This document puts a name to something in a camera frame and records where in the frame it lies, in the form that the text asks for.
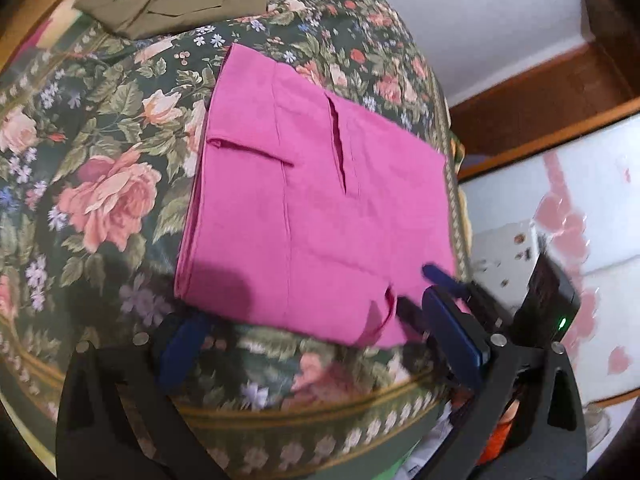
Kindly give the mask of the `magenta pink pants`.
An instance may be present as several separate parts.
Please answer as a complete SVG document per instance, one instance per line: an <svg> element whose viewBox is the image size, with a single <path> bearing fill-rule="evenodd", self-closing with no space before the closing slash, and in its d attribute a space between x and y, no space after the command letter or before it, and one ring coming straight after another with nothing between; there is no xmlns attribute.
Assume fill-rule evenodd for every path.
<svg viewBox="0 0 640 480"><path fill-rule="evenodd" d="M203 132L175 293L348 346L416 341L396 313L424 264L456 270L446 159L291 66L237 44Z"/></svg>

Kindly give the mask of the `floral dark green bedspread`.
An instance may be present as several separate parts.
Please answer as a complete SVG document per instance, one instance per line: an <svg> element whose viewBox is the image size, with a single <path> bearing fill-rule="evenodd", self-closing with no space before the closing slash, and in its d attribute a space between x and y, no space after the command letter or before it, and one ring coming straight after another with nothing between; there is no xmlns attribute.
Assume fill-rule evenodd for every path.
<svg viewBox="0 0 640 480"><path fill-rule="evenodd" d="M1 77L1 405L41 463L76 344L126 344L175 310L172 277L208 102L236 42L463 151L444 92L385 0L268 0L264 15L122 39L77 12ZM432 359L221 326L176 404L238 479L391 476L442 414Z"/></svg>

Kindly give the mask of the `wooden wardrobe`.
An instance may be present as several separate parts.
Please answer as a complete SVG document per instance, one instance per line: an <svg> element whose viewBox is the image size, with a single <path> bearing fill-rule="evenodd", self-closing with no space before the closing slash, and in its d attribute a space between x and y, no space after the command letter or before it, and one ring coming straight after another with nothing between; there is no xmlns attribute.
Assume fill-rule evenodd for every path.
<svg viewBox="0 0 640 480"><path fill-rule="evenodd" d="M639 111L639 19L618 0L584 0L593 40L451 109L466 148L459 179L556 148Z"/></svg>

